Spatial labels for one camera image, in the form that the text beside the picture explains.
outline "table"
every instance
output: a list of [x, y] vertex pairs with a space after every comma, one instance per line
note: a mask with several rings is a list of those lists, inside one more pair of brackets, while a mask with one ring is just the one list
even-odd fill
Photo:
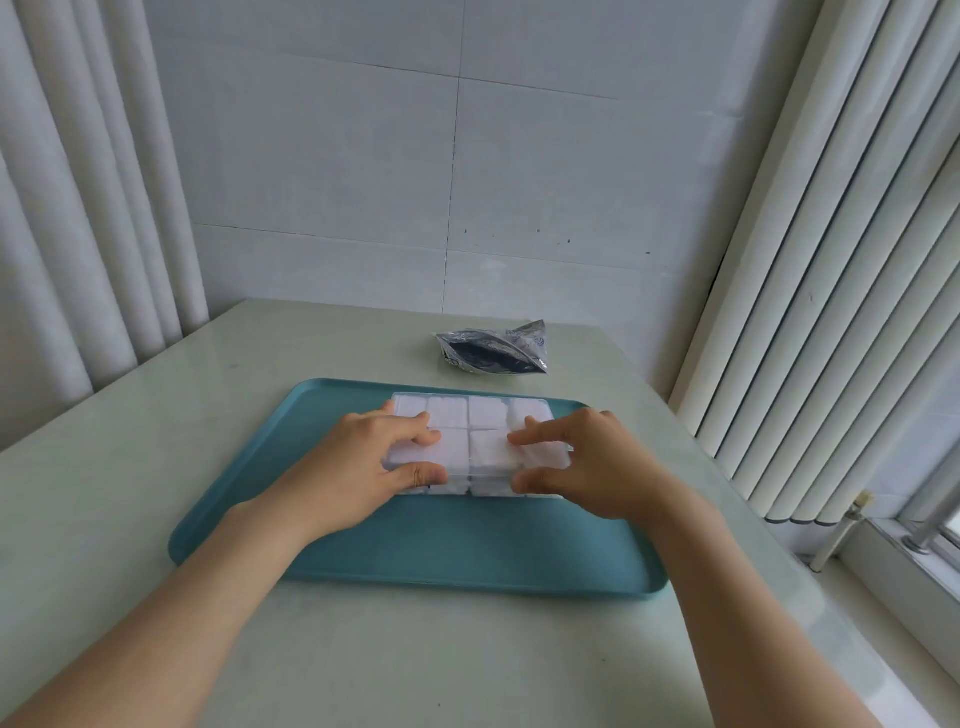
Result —
[[[294, 385], [327, 376], [612, 410], [719, 506], [812, 641], [885, 722], [903, 724], [912, 696], [605, 333], [549, 325], [550, 375], [526, 377], [461, 372], [430, 336], [514, 323], [241, 303], [0, 453], [0, 716], [172, 571], [174, 526]], [[606, 603], [284, 582], [241, 635], [202, 725], [315, 724], [712, 723], [669, 587]]]

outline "clear plastic container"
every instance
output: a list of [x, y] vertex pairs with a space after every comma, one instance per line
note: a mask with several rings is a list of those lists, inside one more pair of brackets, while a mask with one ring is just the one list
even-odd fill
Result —
[[415, 488], [408, 495], [516, 497], [510, 487], [514, 473], [523, 468], [566, 468], [570, 456], [564, 443], [541, 443], [520, 448], [507, 442], [507, 433], [523, 429], [526, 417], [552, 420], [546, 400], [529, 398], [434, 395], [395, 392], [394, 414], [415, 417], [430, 413], [430, 428], [443, 438], [422, 448], [412, 442], [394, 445], [383, 461], [387, 470], [404, 463], [426, 461], [446, 468], [449, 482]]

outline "window frame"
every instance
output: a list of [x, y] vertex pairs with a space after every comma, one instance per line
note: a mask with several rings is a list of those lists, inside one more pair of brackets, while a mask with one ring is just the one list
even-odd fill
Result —
[[947, 523], [960, 512], [960, 443], [937, 466], [898, 517], [910, 535], [904, 544], [918, 553], [936, 553], [960, 571], [960, 534]]

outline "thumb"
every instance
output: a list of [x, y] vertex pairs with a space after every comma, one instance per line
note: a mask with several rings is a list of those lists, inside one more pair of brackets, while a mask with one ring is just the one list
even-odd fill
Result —
[[564, 494], [564, 471], [556, 468], [532, 468], [514, 475], [511, 483], [514, 493], [533, 493], [541, 496]]
[[387, 473], [387, 482], [396, 493], [407, 488], [419, 488], [421, 485], [446, 483], [446, 468], [436, 463], [406, 463]]

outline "silver packaging bag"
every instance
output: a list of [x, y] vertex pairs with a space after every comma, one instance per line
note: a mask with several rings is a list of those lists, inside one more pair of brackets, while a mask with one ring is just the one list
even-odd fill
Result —
[[435, 333], [447, 363], [465, 372], [488, 375], [546, 374], [546, 324], [490, 331], [464, 328]]

